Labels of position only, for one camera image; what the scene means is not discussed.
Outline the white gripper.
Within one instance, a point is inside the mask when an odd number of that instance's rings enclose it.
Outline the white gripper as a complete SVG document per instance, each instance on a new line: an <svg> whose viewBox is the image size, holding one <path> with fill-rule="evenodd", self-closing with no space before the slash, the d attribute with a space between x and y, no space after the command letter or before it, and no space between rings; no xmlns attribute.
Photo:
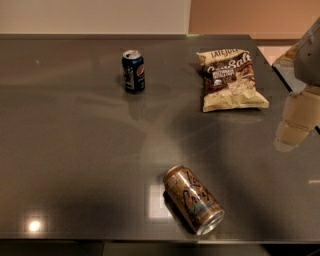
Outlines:
<svg viewBox="0 0 320 256"><path fill-rule="evenodd" d="M320 17L298 42L294 74L308 85L286 99L274 140L280 152L295 149L320 124Z"/></svg>

